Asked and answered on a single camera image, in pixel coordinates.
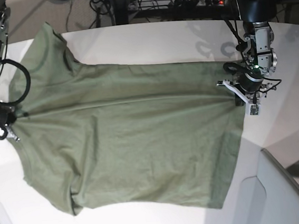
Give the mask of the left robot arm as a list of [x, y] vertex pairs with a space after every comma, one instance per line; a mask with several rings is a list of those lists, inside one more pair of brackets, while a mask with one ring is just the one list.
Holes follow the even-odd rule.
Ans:
[[257, 108], [260, 99], [276, 90], [279, 79], [269, 79], [275, 72], [277, 56], [271, 44], [274, 33], [269, 24], [276, 16], [276, 0], [228, 0], [233, 19], [243, 23], [244, 35], [238, 34], [237, 23], [225, 19], [226, 25], [237, 38], [236, 49], [242, 60], [226, 62], [223, 69], [233, 76], [226, 86], [232, 87], [237, 105]]

